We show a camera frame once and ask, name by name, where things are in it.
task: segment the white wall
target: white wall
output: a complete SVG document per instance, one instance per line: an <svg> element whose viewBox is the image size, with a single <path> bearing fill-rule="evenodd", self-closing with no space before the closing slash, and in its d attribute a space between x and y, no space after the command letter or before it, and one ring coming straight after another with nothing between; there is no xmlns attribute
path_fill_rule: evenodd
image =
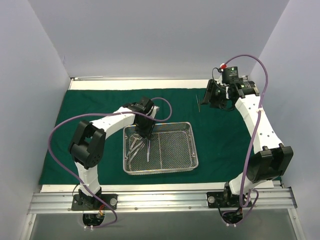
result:
<svg viewBox="0 0 320 240"><path fill-rule="evenodd" d="M269 73L264 108L277 135L293 148L282 178L292 186L308 240L318 240L320 199L320 1L290 0L260 59ZM262 86L259 65L251 79Z"/></svg>
<svg viewBox="0 0 320 240"><path fill-rule="evenodd" d="M288 0L29 0L71 77L209 79L260 55ZM254 67L239 61L242 74Z"/></svg>
<svg viewBox="0 0 320 240"><path fill-rule="evenodd" d="M0 239L19 239L70 83L27 0L0 1Z"/></svg>

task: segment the black mounting plate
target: black mounting plate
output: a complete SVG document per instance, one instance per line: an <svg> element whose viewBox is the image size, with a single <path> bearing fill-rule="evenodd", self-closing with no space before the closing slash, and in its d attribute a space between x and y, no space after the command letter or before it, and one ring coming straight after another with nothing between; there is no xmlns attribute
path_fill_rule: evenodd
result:
<svg viewBox="0 0 320 240"><path fill-rule="evenodd" d="M117 209L118 204L118 195L117 194L101 194L100 198L105 201L113 210ZM82 203L81 201L78 201L79 194L75 194L72 200L71 210L72 211L88 211L88 210L99 210L101 205L98 205L98 207L89 207ZM116 199L115 205L110 204L111 199Z"/></svg>
<svg viewBox="0 0 320 240"><path fill-rule="evenodd" d="M209 197L214 197L214 202L210 203ZM245 196L243 195L242 197L243 201L246 201ZM226 202L224 198L224 192L223 191L209 191L206 193L206 201L208 203L208 208L210 209L217 209L218 205L219 208L239 208L240 203L239 203L239 196L236 196L234 199L232 199L231 202ZM248 207L251 207L252 203L251 201L248 204Z"/></svg>

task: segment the wire mesh tray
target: wire mesh tray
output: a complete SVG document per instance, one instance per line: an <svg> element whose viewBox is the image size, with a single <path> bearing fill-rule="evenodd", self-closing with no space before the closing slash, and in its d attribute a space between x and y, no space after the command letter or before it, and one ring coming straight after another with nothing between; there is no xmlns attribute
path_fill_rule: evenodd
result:
<svg viewBox="0 0 320 240"><path fill-rule="evenodd" d="M130 175L186 172L198 166L194 134L189 122L159 123L150 141L123 129L123 170Z"/></svg>

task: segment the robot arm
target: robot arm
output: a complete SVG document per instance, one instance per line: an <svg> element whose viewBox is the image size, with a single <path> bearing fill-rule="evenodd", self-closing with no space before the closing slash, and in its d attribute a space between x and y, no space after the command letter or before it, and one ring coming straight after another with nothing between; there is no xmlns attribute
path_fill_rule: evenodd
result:
<svg viewBox="0 0 320 240"><path fill-rule="evenodd" d="M263 108L258 109L259 101L260 94L256 84L239 78L238 68L234 66L223 69L221 81L209 80L201 103L210 103L210 107L225 111L237 109L251 136L258 111L261 111L260 124L253 142L254 155L249 158L247 171L225 185L225 201L228 203L233 202L231 198L239 199L243 174L246 174L243 189L246 194L258 184L282 176L293 156L292 148L284 146L275 134Z"/></svg>
<svg viewBox="0 0 320 240"><path fill-rule="evenodd" d="M143 97L140 102L127 103L114 113L140 112L152 118L156 116L159 107ZM135 131L143 138L150 139L155 121L134 113L105 116L91 122L81 121L69 145L69 152L75 162L79 177L95 195L102 194L98 181L98 163L104 153L105 140L126 126L136 124ZM99 202L80 184L79 204L96 208Z"/></svg>

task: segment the green mat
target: green mat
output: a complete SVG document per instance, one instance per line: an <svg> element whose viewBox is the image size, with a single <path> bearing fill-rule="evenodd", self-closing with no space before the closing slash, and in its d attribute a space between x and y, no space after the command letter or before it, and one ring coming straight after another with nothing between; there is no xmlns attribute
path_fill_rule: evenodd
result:
<svg viewBox="0 0 320 240"><path fill-rule="evenodd" d="M142 90L69 90L66 92L56 123L86 113L112 113L125 103L163 97L172 105L169 122L190 122L193 129L199 166L187 172L152 175L128 175L123 171L123 131L106 140L104 155L98 165L102 185L181 184L226 182L243 170L250 135L240 113L197 105L196 95L202 99L205 89L142 89ZM165 102L156 100L160 107L156 117L169 114ZM88 121L99 117L87 117ZM77 173L68 153L68 146L80 120L67 123L56 131L52 149L58 159ZM39 184L77 184L78 181L62 169L47 154Z"/></svg>

